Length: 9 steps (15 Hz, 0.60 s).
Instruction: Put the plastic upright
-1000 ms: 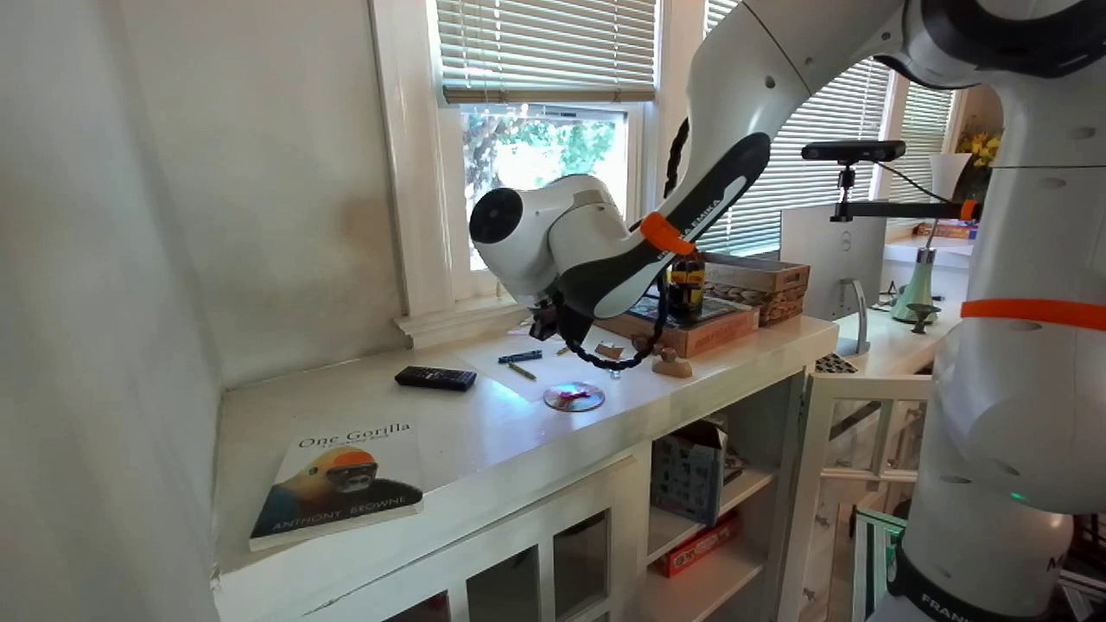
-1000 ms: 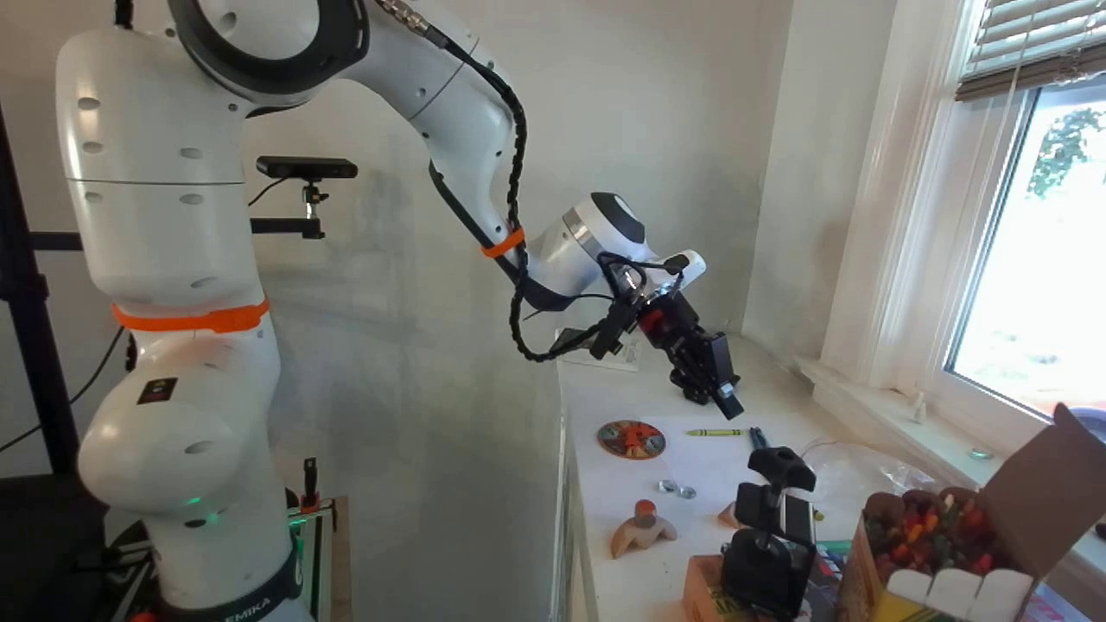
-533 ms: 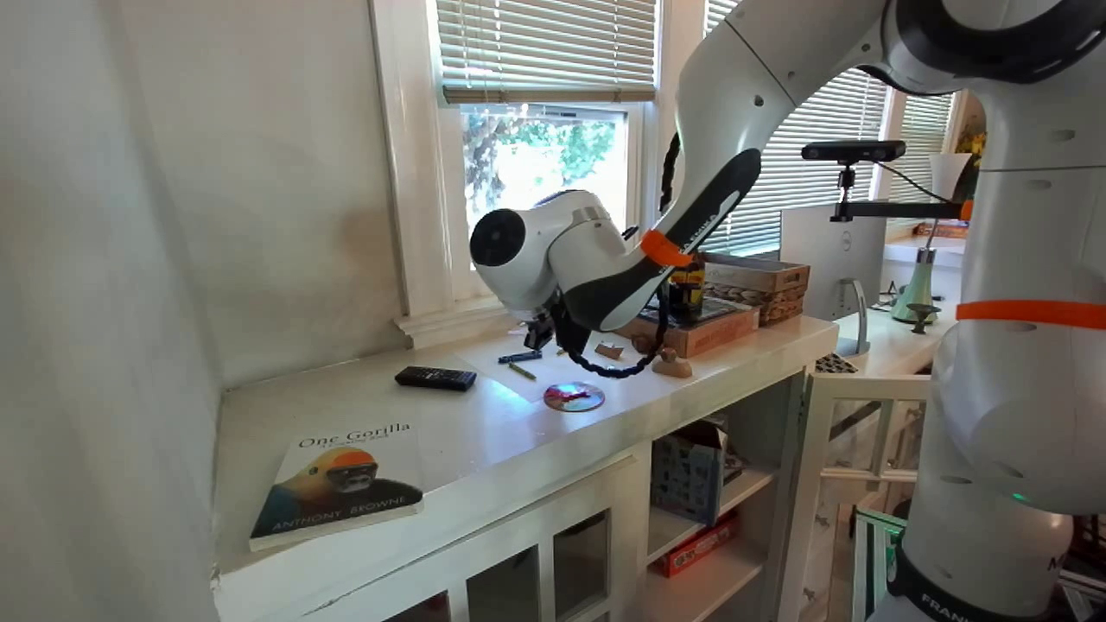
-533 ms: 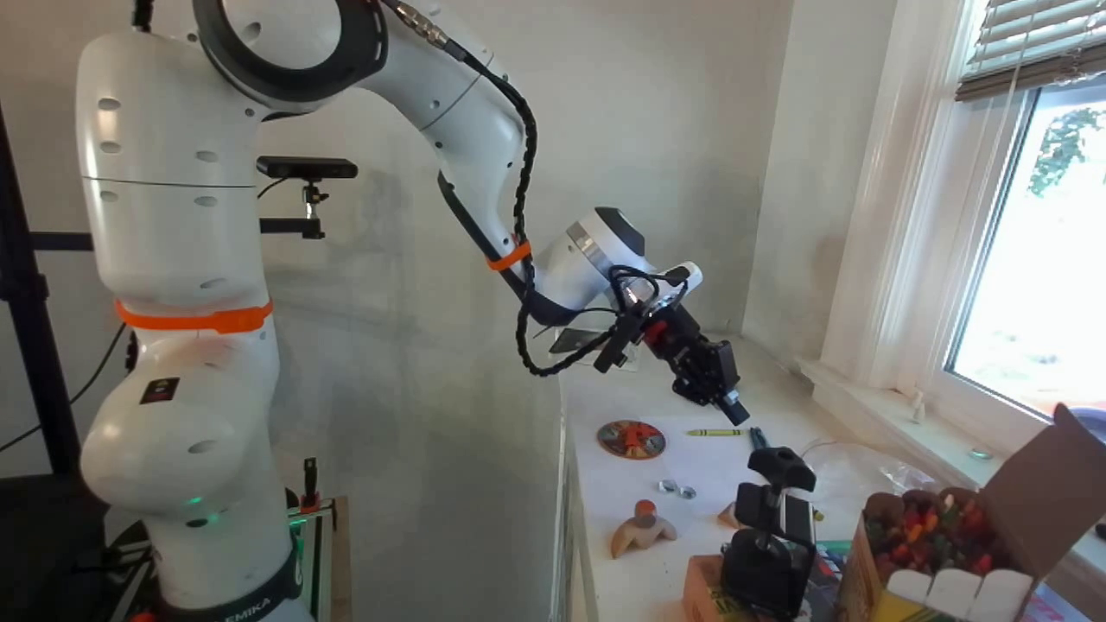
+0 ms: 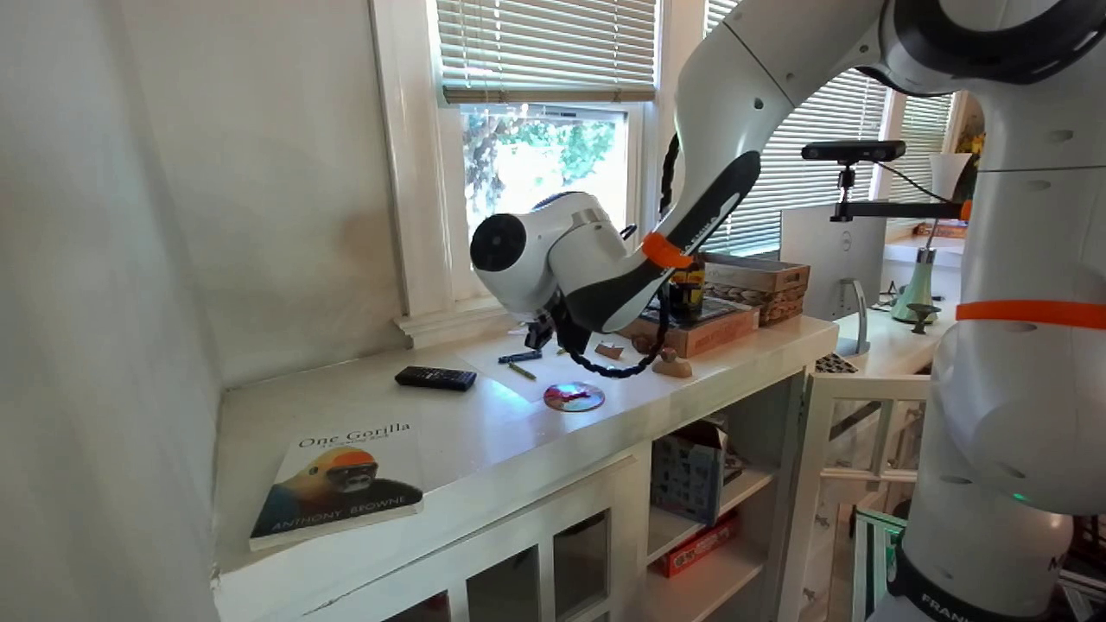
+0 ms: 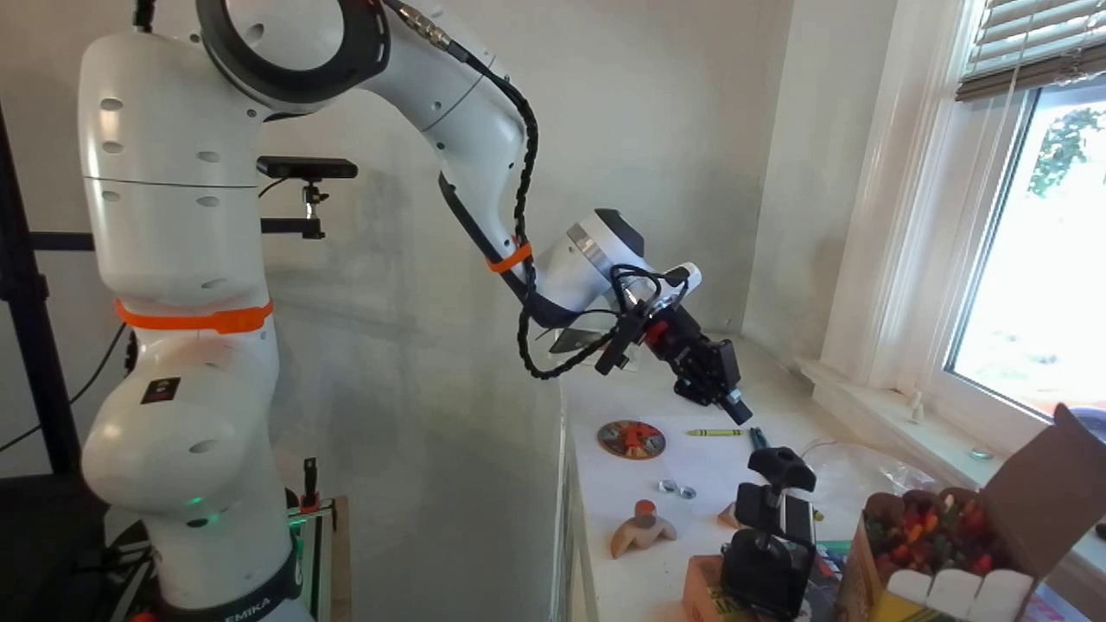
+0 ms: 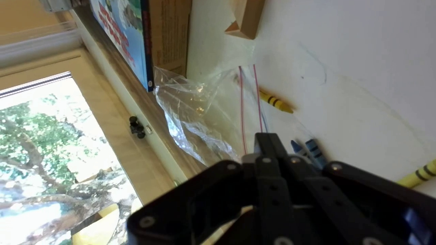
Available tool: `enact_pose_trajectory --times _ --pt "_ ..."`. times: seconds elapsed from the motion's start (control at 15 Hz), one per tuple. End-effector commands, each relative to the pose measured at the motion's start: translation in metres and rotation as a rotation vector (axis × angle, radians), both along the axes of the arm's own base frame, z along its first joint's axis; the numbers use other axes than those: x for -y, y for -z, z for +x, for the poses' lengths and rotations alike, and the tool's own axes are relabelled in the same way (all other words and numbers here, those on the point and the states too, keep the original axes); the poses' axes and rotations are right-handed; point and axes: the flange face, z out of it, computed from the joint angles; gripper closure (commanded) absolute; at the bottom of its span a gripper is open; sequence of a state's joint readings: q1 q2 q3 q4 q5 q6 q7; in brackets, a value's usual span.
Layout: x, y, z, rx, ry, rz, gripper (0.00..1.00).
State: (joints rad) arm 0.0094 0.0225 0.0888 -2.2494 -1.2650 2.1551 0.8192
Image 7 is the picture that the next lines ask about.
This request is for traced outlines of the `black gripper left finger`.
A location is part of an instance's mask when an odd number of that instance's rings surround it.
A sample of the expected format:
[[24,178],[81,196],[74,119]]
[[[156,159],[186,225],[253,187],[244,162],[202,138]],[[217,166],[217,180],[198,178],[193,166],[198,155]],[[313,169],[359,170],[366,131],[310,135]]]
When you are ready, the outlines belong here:
[[135,211],[129,245],[292,245],[292,204],[281,165],[221,161]]

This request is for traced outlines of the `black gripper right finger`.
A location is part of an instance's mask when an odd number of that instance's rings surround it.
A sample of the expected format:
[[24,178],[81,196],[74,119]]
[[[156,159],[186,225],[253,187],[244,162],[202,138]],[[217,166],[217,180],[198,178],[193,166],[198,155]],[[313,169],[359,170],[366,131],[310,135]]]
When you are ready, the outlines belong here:
[[257,211],[266,241],[291,245],[436,245],[436,199],[344,162],[291,155],[255,136]]

